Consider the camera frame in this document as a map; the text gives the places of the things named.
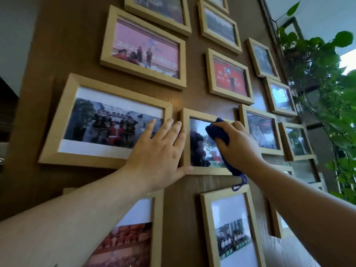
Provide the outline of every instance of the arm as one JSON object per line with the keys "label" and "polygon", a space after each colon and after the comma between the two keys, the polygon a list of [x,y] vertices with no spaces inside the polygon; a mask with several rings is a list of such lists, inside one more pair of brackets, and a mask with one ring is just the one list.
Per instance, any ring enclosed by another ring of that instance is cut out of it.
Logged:
{"label": "arm", "polygon": [[229,146],[216,139],[225,159],[245,173],[321,266],[356,266],[356,206],[315,189],[268,164],[240,122],[216,123]]}
{"label": "arm", "polygon": [[113,174],[0,223],[0,266],[82,266],[130,208],[180,179],[186,132],[168,120],[151,139],[152,120],[126,165]]}

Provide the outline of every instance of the left hand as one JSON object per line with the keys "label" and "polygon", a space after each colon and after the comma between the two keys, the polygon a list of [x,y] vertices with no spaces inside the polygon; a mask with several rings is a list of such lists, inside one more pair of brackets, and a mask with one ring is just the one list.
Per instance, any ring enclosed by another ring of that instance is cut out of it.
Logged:
{"label": "left hand", "polygon": [[193,170],[192,166],[178,167],[187,131],[180,132],[180,121],[171,128],[173,119],[167,120],[151,139],[156,120],[147,125],[133,148],[126,165],[140,184],[149,192],[163,189]]}

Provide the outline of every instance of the wooden wall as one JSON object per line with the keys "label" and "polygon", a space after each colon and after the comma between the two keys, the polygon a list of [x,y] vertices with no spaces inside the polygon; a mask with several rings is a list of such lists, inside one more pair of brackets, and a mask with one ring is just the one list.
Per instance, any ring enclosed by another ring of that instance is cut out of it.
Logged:
{"label": "wooden wall", "polygon": [[[79,187],[100,179],[111,170],[40,165],[43,147],[56,106],[69,73],[93,78],[141,94],[169,101],[173,117],[183,107],[236,119],[238,103],[208,93],[204,53],[214,49],[250,69],[256,103],[269,110],[262,80],[255,76],[247,47],[239,56],[202,37],[198,0],[188,0],[193,34],[187,41],[187,89],[179,91],[99,64],[109,5],[123,8],[123,0],[43,0],[29,61],[20,93],[8,157],[0,179],[0,219],[36,206],[61,194],[66,187]],[[228,0],[230,17],[238,23],[241,41],[251,37],[273,49],[259,0]],[[279,73],[281,64],[272,50]],[[298,178],[315,181],[309,161],[285,162],[265,156],[273,164],[293,165]],[[208,266],[199,194],[227,188],[236,177],[186,176],[165,190],[162,266]],[[256,215],[263,237],[267,266],[316,266],[294,237],[280,240],[269,236],[267,209],[260,189],[250,180]]]}

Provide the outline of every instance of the pothos plant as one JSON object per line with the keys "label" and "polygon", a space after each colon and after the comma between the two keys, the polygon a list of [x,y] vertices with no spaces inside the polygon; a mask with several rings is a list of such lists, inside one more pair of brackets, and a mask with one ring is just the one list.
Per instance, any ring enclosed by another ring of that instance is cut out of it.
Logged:
{"label": "pothos plant", "polygon": [[[295,4],[287,15],[293,15],[298,6]],[[339,67],[340,56],[335,52],[336,47],[352,44],[354,36],[342,31],[329,42],[320,37],[304,40],[280,27],[277,37],[291,83],[302,90],[319,86],[317,103],[311,103],[306,93],[296,102],[323,123],[333,144],[334,159],[325,166],[335,171],[341,190],[331,194],[356,205],[356,70],[343,75],[345,68]]]}

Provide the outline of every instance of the hand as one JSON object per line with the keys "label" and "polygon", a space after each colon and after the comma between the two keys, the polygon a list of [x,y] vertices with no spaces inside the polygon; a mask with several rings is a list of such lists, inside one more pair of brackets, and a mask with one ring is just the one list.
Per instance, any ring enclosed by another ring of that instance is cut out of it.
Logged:
{"label": "hand", "polygon": [[221,127],[229,135],[229,146],[219,138],[215,141],[220,153],[231,166],[248,175],[258,163],[265,163],[258,143],[240,122],[218,122],[214,125]]}
{"label": "hand", "polygon": [[177,168],[187,134],[186,130],[179,132],[182,123],[178,121],[171,128],[173,119],[167,120],[151,139],[155,122],[149,122],[124,166],[148,193],[173,184],[193,170],[192,166]]}

